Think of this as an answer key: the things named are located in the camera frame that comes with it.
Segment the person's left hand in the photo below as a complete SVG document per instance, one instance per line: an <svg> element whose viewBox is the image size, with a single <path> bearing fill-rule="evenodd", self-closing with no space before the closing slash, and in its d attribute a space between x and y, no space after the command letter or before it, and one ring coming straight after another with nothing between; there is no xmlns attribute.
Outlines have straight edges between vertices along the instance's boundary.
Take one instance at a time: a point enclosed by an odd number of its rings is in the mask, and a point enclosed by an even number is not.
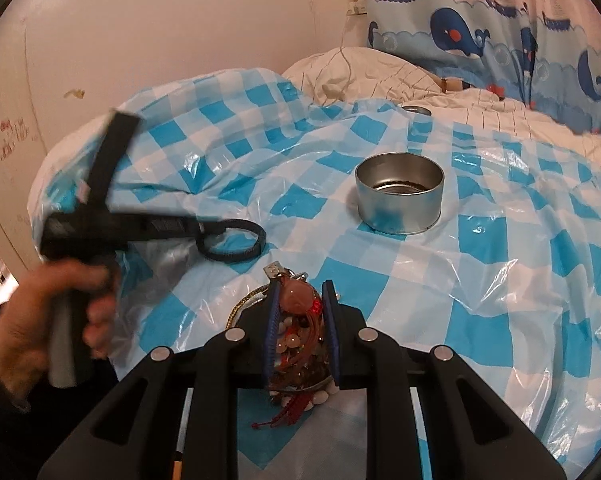
<svg viewBox="0 0 601 480"><path fill-rule="evenodd" d="M0 382L17 401L49 368L52 300L71 289L87 292L87 325L82 340L94 359L110 350L119 272L77 260L40 264L30 271L0 311Z"/></svg>

